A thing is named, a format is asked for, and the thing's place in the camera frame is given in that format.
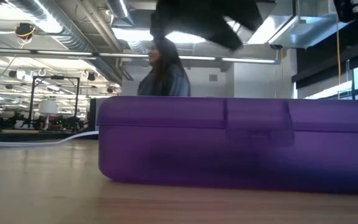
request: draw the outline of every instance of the black post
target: black post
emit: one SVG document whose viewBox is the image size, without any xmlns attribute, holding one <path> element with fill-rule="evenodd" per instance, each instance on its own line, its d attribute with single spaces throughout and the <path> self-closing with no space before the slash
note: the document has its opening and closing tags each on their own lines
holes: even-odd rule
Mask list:
<svg viewBox="0 0 358 224">
<path fill-rule="evenodd" d="M 74 111 L 74 117 L 77 117 L 77 107 L 78 107 L 78 94 L 80 93 L 80 78 L 77 79 L 77 91 L 75 96 L 75 111 Z"/>
<path fill-rule="evenodd" d="M 35 79 L 38 77 L 32 77 L 32 86 L 31 86 L 31 99 L 30 99 L 30 111 L 29 111 L 29 124 L 28 128 L 30 128 L 31 114 L 32 114 L 32 103 L 34 101 L 34 90 L 35 90 Z"/>
</svg>

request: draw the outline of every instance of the white cable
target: white cable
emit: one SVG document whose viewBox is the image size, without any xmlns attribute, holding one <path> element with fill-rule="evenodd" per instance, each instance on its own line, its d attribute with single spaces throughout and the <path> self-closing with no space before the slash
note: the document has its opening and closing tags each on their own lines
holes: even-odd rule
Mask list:
<svg viewBox="0 0 358 224">
<path fill-rule="evenodd" d="M 73 136 L 70 136 L 68 138 L 65 138 L 63 140 L 57 141 L 57 142 L 0 142 L 0 146 L 2 147 L 17 147 L 17 146 L 54 146 L 57 144 L 61 144 L 64 142 L 67 142 L 74 138 L 79 138 L 83 136 L 90 136 L 90 135 L 96 135 L 99 134 L 99 131 L 89 131 L 86 133 L 76 134 Z"/>
</svg>

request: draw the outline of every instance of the white wall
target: white wall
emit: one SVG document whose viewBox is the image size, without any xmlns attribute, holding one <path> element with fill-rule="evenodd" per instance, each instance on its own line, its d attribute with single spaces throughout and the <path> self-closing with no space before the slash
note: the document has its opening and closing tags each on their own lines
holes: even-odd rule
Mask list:
<svg viewBox="0 0 358 224">
<path fill-rule="evenodd" d="M 136 96 L 139 82 L 150 72 L 150 68 L 128 66 L 126 70 L 134 78 L 134 81 L 123 81 L 122 95 Z M 192 96 L 226 96 L 226 74 L 222 73 L 220 68 L 186 68 L 186 73 L 190 80 Z M 210 82 L 209 75 L 218 75 L 218 81 Z"/>
<path fill-rule="evenodd" d="M 281 65 L 235 63 L 234 97 L 292 98 L 296 50 L 288 50 Z"/>
</svg>

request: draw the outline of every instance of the purple plastic container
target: purple plastic container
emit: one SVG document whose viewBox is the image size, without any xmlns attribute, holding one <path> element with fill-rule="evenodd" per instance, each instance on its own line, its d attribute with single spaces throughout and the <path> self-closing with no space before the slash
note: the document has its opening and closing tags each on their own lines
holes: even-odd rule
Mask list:
<svg viewBox="0 0 358 224">
<path fill-rule="evenodd" d="M 118 96 L 98 125 L 116 181 L 358 194 L 358 101 Z"/>
</svg>

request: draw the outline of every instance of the wooden table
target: wooden table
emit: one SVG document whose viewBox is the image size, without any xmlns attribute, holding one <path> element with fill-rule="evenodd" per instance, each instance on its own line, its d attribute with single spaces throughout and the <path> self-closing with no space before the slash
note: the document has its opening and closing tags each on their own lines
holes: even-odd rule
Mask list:
<svg viewBox="0 0 358 224">
<path fill-rule="evenodd" d="M 119 184 L 98 142 L 0 151 L 0 223 L 357 223 L 358 196 Z"/>
</svg>

